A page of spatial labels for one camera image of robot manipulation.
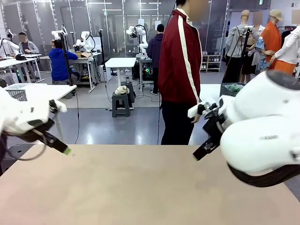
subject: glass wall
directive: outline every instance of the glass wall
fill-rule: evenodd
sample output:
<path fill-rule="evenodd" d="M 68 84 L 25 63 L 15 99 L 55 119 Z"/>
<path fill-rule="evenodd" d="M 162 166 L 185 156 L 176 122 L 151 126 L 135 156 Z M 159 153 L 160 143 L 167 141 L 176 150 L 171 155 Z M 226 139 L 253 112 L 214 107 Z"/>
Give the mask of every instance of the glass wall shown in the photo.
<path fill-rule="evenodd" d="M 203 50 L 220 49 L 227 0 L 208 0 L 210 14 L 193 25 L 199 30 Z M 156 35 L 155 22 L 167 25 L 175 0 L 2 0 L 5 28 L 14 33 L 24 31 L 43 55 L 51 50 L 53 30 L 62 24 L 68 31 L 68 46 L 80 38 L 82 31 L 98 37 L 102 30 L 105 59 L 132 57 L 139 53 L 139 39 L 126 34 L 129 26 L 143 23 L 150 41 Z"/>

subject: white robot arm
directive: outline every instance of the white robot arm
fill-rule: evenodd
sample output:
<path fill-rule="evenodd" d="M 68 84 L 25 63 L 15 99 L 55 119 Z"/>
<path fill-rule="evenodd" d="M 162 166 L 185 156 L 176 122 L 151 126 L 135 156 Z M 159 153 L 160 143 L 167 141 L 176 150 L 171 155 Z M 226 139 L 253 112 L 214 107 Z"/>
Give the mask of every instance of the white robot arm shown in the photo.
<path fill-rule="evenodd" d="M 220 106 L 201 103 L 210 135 L 195 153 L 200 160 L 220 146 L 232 173 L 256 187 L 300 174 L 300 83 L 278 71 L 262 72 Z M 275 169 L 261 176 L 246 173 Z"/>
<path fill-rule="evenodd" d="M 91 35 L 89 31 L 83 31 L 81 33 L 81 39 L 76 41 L 76 47 L 84 47 L 87 52 L 91 52 L 94 45 L 91 43 Z"/>
<path fill-rule="evenodd" d="M 9 47 L 13 50 L 13 52 L 14 52 L 15 55 L 19 54 L 20 47 L 18 45 L 16 45 L 14 42 L 12 42 L 12 41 L 10 41 L 8 39 L 2 39 L 1 40 L 1 46 L 3 44 L 8 44 Z"/>
<path fill-rule="evenodd" d="M 18 101 L 0 87 L 0 111 L 0 134 L 17 136 L 27 142 L 40 140 L 60 152 L 69 153 L 66 144 L 47 132 L 54 124 L 49 112 L 66 112 L 63 103 L 56 100 Z M 5 150 L 3 144 L 0 145 L 2 150 Z"/>
<path fill-rule="evenodd" d="M 135 27 L 130 26 L 129 29 L 126 31 L 126 33 L 131 36 L 132 38 L 137 38 L 137 34 L 142 36 L 142 43 L 140 43 L 140 49 L 142 51 L 142 54 L 146 54 L 146 48 L 148 48 L 147 43 L 147 35 L 146 31 L 143 30 L 140 25 L 137 25 Z"/>

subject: table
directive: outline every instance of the table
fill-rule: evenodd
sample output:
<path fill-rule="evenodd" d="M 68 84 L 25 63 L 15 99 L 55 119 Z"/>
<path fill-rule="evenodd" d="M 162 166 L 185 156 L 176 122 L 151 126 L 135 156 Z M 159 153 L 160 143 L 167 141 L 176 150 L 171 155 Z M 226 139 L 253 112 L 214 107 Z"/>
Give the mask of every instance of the table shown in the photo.
<path fill-rule="evenodd" d="M 19 71 L 19 73 L 20 73 L 21 81 L 24 83 L 25 80 L 24 80 L 24 77 L 23 77 L 23 74 L 22 74 L 21 64 L 22 64 L 23 67 L 27 68 L 26 63 L 30 62 L 30 61 L 35 61 L 36 65 L 37 65 L 38 76 L 39 76 L 39 79 L 40 79 L 40 82 L 41 82 L 42 81 L 42 77 L 41 77 L 41 73 L 40 73 L 39 68 L 38 68 L 38 64 L 37 64 L 37 59 L 36 58 L 27 58 L 26 60 L 22 60 L 22 61 L 16 60 L 16 59 L 9 59 L 9 60 L 0 61 L 0 71 L 5 70 L 5 68 L 9 68 L 10 72 L 12 72 L 11 71 L 12 67 L 16 66 L 17 69 L 18 69 L 18 71 Z M 31 83 L 31 80 L 30 80 L 29 73 L 28 73 L 27 69 L 25 69 L 25 73 L 26 73 L 26 77 L 27 77 L 27 82 Z"/>
<path fill-rule="evenodd" d="M 13 84 L 4 89 L 16 89 L 17 86 L 23 86 L 18 88 L 18 90 L 25 90 L 26 97 L 28 101 L 47 101 L 47 100 L 59 100 L 64 97 L 66 94 L 73 91 L 77 86 L 69 85 L 47 85 L 43 83 L 22 83 L 22 84 Z M 63 132 L 60 122 L 59 114 L 55 118 L 56 127 L 59 133 L 60 140 L 63 142 Z"/>
<path fill-rule="evenodd" d="M 136 58 L 111 58 L 105 63 L 105 67 L 107 68 L 117 68 L 118 75 L 118 87 L 121 86 L 121 68 L 132 68 L 135 66 Z"/>
<path fill-rule="evenodd" d="M 1 225 L 284 225 L 299 219 L 300 204 L 284 184 L 240 182 L 219 150 L 196 162 L 197 146 L 70 148 L 68 156 L 48 148 L 0 177 Z"/>

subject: beige hat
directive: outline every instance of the beige hat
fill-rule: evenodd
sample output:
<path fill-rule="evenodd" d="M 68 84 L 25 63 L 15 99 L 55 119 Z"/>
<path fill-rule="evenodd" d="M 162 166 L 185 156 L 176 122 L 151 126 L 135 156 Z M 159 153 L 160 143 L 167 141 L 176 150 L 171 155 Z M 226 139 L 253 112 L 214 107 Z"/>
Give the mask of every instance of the beige hat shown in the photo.
<path fill-rule="evenodd" d="M 284 19 L 282 18 L 282 13 L 278 9 L 271 10 L 270 16 L 277 18 L 279 21 L 284 21 Z"/>

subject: garment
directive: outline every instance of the garment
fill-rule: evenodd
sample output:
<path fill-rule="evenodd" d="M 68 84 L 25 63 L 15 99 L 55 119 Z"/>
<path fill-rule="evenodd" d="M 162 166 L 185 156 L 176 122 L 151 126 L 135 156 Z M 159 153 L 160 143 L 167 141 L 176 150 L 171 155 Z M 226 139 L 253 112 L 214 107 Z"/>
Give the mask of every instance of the garment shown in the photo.
<path fill-rule="evenodd" d="M 164 34 L 157 34 L 154 38 L 150 40 L 147 48 L 147 55 L 149 58 L 152 58 L 152 65 L 154 68 L 159 67 L 159 57 L 163 36 Z"/>
<path fill-rule="evenodd" d="M 158 94 L 158 73 L 159 73 L 159 69 L 158 68 L 153 68 L 153 83 L 154 83 L 154 87 L 153 87 L 153 94 Z"/>
<path fill-rule="evenodd" d="M 165 29 L 158 75 L 163 102 L 199 103 L 202 47 L 198 29 L 193 27 L 182 9 L 173 11 Z"/>
<path fill-rule="evenodd" d="M 240 80 L 240 71 L 243 66 L 242 58 L 226 56 L 227 69 L 224 74 L 222 83 L 238 83 Z"/>
<path fill-rule="evenodd" d="M 274 70 L 285 72 L 288 75 L 293 75 L 296 64 L 287 63 L 277 60 Z"/>
<path fill-rule="evenodd" d="M 297 64 L 298 62 L 298 50 L 300 47 L 300 26 L 291 32 L 285 38 L 285 43 L 283 47 L 275 53 L 275 57 L 278 60 L 290 63 Z"/>
<path fill-rule="evenodd" d="M 49 52 L 49 57 L 52 62 L 52 80 L 64 81 L 68 79 L 68 73 L 63 55 L 63 50 L 54 48 Z M 68 60 L 77 60 L 77 55 L 67 51 Z"/>
<path fill-rule="evenodd" d="M 281 48 L 281 35 L 280 32 L 275 24 L 272 22 L 269 22 L 266 28 L 264 29 L 261 37 L 263 38 L 264 44 L 265 44 L 265 50 L 272 50 L 274 52 L 277 52 Z M 270 62 L 272 56 L 267 55 L 266 61 Z M 275 64 L 273 63 L 270 65 L 270 69 L 273 69 Z"/>
<path fill-rule="evenodd" d="M 243 51 L 243 46 L 246 40 L 247 29 L 245 29 L 246 24 L 241 24 L 239 26 L 233 27 L 226 40 L 226 55 L 229 57 L 240 58 Z M 252 37 L 258 40 L 259 34 L 255 28 L 250 29 L 252 32 Z"/>
<path fill-rule="evenodd" d="M 165 132 L 162 145 L 188 145 L 194 124 L 187 117 L 189 107 L 178 103 L 162 102 Z"/>
<path fill-rule="evenodd" d="M 39 49 L 37 48 L 37 46 L 32 41 L 27 41 L 27 42 L 28 42 L 28 48 L 29 48 L 29 50 L 31 50 L 31 53 L 32 54 L 38 54 L 39 53 Z M 19 43 L 20 49 L 23 49 L 22 43 L 23 42 Z"/>

